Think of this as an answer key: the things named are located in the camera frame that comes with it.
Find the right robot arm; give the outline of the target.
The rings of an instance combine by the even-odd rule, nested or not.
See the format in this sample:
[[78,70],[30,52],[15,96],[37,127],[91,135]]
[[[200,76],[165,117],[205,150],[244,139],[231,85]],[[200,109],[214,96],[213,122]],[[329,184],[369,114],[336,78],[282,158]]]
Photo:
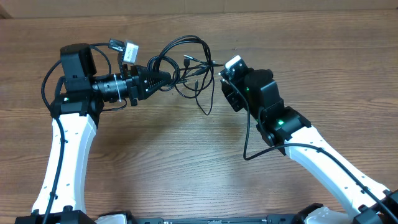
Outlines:
[[298,111],[284,105],[271,70],[249,68],[240,56],[226,62],[219,73],[221,89],[235,111],[245,109],[257,122],[268,148],[250,161],[271,151],[299,163],[343,207],[335,212],[314,203],[292,217],[292,223],[397,223],[397,192],[357,169],[330,146],[316,127]]

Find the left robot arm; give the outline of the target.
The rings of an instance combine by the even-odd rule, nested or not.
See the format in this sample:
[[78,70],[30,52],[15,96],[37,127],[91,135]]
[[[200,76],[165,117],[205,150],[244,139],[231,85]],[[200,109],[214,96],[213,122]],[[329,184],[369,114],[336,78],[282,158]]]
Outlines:
[[106,102],[136,106],[171,81],[170,73],[135,65],[138,47],[110,40],[119,53],[118,73],[97,76],[93,50],[101,44],[72,44],[60,49],[64,75],[53,102],[45,101],[52,121],[52,148],[40,193],[29,216],[16,223],[92,223],[85,208],[85,177],[90,147]]

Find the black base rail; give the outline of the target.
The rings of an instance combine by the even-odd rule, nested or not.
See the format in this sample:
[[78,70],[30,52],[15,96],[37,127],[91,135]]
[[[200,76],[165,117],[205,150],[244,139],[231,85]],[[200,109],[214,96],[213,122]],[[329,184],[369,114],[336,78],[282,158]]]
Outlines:
[[135,218],[137,224],[291,224],[295,223],[293,214],[273,214],[264,217],[240,217],[240,218]]

